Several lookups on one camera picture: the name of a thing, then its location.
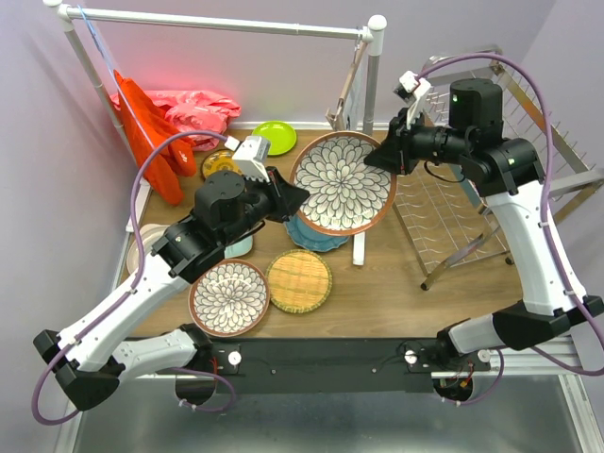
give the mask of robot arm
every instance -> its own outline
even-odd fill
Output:
[[[447,327],[438,333],[426,362],[448,363],[483,348],[535,346],[585,318],[564,290],[540,221],[544,171],[532,144],[502,137],[502,90],[489,79],[451,84],[449,127],[425,126],[419,108],[429,91],[423,78],[406,73],[396,93],[412,102],[390,122],[388,136],[365,163],[409,175],[420,160],[460,165],[504,232],[520,276],[523,299],[504,310]],[[587,295],[563,251],[551,214],[549,228],[572,287],[592,315],[604,311]]]
[[[153,244],[136,291],[130,291],[133,274],[71,326],[61,332],[44,330],[34,339],[46,363],[73,345],[53,371],[79,410],[106,400],[122,381],[186,367],[209,354],[210,341],[195,325],[146,340],[125,338],[161,303],[219,263],[228,245],[260,229],[264,219],[289,220],[308,198],[307,191],[289,184],[276,168],[264,168],[269,146],[261,137],[248,137],[234,156],[245,176],[221,171],[206,180],[195,193],[190,214]],[[74,340],[127,292],[128,298],[103,322],[81,341]]]

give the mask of blue plate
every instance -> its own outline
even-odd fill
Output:
[[[328,236],[319,233],[302,222],[297,214],[292,217],[292,220],[285,222],[285,228],[296,245],[311,252],[328,252],[350,239],[350,236]]]

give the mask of white plate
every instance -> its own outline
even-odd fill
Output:
[[[151,245],[161,237],[168,225],[147,224],[141,226],[141,236],[143,237],[143,249],[146,255],[151,251]],[[236,258],[249,253],[254,243],[253,237],[245,238],[238,243],[230,245],[225,250],[225,258]],[[136,243],[132,243],[128,249],[126,257],[126,268],[130,274],[136,271],[139,267],[139,247]]]
[[[143,250],[146,255],[151,251],[151,245],[161,237],[168,225],[147,224],[141,226],[141,237],[143,238]],[[139,247],[136,242],[128,249],[126,257],[126,269],[130,274],[139,268]]]

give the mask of pink cloth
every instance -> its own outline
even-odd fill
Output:
[[[237,118],[242,108],[232,99],[207,90],[197,92],[184,91],[148,91],[144,92],[153,104],[165,111],[165,120],[180,132],[195,129],[207,129],[224,133],[233,118]],[[116,93],[111,101],[120,108],[120,97]],[[218,145],[217,139],[192,137],[196,147],[194,151],[208,151]]]

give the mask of gray floor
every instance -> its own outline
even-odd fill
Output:
[[[580,451],[557,377],[506,377],[476,406],[431,395],[243,395],[224,414],[180,408],[171,379],[136,380],[87,412],[75,451]]]

